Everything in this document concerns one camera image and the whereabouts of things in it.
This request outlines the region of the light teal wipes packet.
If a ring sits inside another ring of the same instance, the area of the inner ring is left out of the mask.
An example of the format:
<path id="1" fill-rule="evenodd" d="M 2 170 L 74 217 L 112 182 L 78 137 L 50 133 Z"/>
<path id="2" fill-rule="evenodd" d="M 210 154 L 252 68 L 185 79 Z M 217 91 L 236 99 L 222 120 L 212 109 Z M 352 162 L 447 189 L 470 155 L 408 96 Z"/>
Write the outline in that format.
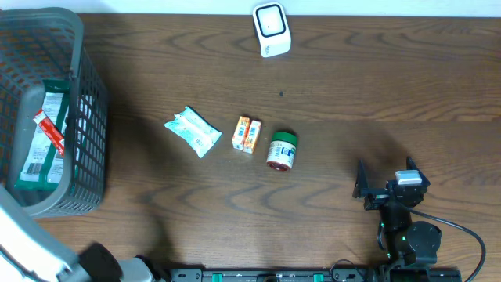
<path id="1" fill-rule="evenodd" d="M 183 112 L 175 114 L 175 119 L 164 127 L 184 139 L 199 158 L 216 144 L 222 132 L 206 122 L 192 107 L 185 106 Z"/>

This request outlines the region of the green white snack bag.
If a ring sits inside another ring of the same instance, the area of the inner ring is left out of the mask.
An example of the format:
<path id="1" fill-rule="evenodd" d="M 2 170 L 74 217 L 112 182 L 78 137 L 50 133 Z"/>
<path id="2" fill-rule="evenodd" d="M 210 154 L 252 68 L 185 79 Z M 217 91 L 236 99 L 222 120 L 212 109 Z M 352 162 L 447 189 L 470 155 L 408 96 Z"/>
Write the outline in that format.
<path id="1" fill-rule="evenodd" d="M 63 136 L 67 127 L 70 85 L 65 81 L 44 80 L 45 96 L 32 117 L 36 124 L 27 158 L 16 179 L 16 190 L 52 192 L 63 175 L 63 155 L 40 127 L 48 118 Z"/>

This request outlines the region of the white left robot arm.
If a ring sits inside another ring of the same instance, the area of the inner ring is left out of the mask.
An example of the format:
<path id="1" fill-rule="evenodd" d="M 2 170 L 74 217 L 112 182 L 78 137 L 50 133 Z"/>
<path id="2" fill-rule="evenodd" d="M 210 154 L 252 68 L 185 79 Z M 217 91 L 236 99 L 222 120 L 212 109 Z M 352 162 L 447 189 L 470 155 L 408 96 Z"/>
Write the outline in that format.
<path id="1" fill-rule="evenodd" d="M 41 228 L 1 188 L 2 281 L 169 281 L 171 276 L 141 256 L 118 261 L 101 244 L 81 253 Z"/>

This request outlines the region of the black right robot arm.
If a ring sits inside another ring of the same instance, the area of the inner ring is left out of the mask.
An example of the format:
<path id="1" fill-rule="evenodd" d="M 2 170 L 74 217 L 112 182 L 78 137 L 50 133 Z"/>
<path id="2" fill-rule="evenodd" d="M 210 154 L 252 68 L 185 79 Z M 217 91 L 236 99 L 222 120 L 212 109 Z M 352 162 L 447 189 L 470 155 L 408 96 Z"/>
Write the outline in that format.
<path id="1" fill-rule="evenodd" d="M 365 210 L 380 213 L 380 232 L 386 240 L 390 261 L 398 266 L 429 266 L 438 260 L 441 230 L 429 222 L 414 222 L 411 216 L 429 185 L 411 157 L 406 158 L 406 169 L 397 171 L 384 188 L 370 187 L 363 162 L 358 163 L 353 197 L 364 200 Z"/>

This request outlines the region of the green lid spice jar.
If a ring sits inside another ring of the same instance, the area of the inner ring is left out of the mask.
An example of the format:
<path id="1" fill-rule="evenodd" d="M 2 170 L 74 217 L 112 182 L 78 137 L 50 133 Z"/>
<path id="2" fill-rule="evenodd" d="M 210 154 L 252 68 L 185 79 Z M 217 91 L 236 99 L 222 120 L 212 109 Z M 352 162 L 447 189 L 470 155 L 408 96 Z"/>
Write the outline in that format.
<path id="1" fill-rule="evenodd" d="M 292 169 L 297 151 L 297 137 L 289 132 L 275 132 L 272 136 L 266 164 L 280 172 Z"/>

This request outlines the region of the red white snack stick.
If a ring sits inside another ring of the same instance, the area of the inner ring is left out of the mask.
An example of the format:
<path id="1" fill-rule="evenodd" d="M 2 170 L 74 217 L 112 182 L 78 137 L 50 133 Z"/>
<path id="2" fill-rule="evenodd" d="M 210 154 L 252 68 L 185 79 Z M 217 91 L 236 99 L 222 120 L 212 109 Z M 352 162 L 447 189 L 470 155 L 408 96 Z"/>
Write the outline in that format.
<path id="1" fill-rule="evenodd" d="M 33 120 L 50 139 L 52 145 L 57 149 L 58 153 L 63 157 L 65 154 L 64 137 L 43 109 L 40 109 L 36 113 Z"/>

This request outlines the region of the orange small box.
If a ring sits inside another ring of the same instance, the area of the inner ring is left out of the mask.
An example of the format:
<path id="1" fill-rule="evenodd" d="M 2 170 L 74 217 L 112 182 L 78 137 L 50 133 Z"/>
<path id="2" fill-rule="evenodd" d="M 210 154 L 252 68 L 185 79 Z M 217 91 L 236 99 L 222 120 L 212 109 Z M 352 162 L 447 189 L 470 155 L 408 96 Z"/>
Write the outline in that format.
<path id="1" fill-rule="evenodd" d="M 252 154 L 255 151 L 255 148 L 258 143 L 258 137 L 261 132 L 261 122 L 257 120 L 253 120 L 250 123 L 249 130 L 247 132 L 246 139 L 243 144 L 243 152 Z"/>
<path id="2" fill-rule="evenodd" d="M 247 137 L 251 120 L 248 117 L 240 116 L 234 134 L 232 136 L 232 146 L 234 149 L 243 150 L 243 145 Z"/>

